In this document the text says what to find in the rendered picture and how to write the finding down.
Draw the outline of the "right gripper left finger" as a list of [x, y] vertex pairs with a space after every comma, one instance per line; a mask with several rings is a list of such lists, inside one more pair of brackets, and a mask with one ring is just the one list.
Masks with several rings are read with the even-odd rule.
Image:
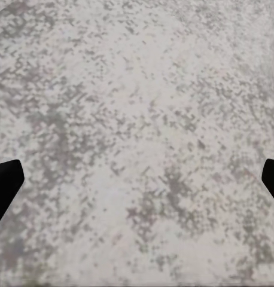
[[0, 163], [0, 220], [25, 181], [19, 159]]

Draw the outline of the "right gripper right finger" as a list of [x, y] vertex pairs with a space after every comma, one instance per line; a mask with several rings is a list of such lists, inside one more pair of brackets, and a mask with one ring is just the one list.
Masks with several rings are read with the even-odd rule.
[[261, 177], [264, 185], [274, 197], [274, 160], [267, 159]]

